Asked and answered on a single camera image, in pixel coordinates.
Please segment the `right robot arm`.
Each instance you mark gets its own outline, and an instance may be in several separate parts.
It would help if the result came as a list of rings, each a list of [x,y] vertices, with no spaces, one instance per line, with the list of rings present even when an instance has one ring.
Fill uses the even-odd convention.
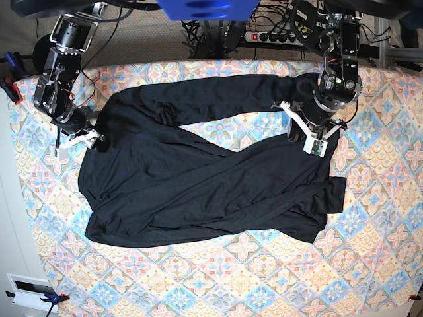
[[[54,153],[60,156],[78,143],[104,152],[106,137],[95,127],[98,113],[86,106],[77,106],[71,89],[83,67],[82,53],[92,42],[107,4],[99,1],[11,1],[11,9],[24,18],[57,16],[48,35],[48,52],[32,97],[34,107],[50,118],[58,134],[65,134],[65,143],[56,139]]]

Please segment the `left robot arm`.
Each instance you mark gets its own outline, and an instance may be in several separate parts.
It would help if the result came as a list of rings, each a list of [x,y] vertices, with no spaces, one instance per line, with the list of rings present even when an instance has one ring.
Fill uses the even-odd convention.
[[[316,5],[294,1],[289,13],[291,32],[304,48],[322,56],[323,71],[298,80],[301,101],[273,102],[272,107],[289,116],[288,141],[302,139],[307,154],[323,157],[329,138],[349,122],[334,115],[349,104],[356,105],[362,91],[360,24],[354,11],[324,1]]]

